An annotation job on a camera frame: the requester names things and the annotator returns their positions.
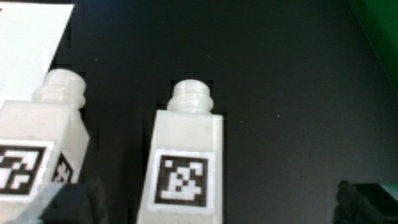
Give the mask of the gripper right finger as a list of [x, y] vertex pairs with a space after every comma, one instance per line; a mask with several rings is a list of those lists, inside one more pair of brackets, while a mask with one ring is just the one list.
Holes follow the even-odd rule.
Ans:
[[398, 183], [341, 181], [333, 224], [398, 224]]

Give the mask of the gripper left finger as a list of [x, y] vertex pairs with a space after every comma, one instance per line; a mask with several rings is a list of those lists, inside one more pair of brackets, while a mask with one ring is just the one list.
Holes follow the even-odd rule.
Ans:
[[100, 180], [62, 186], [39, 220], [43, 224], [110, 224], [107, 194]]

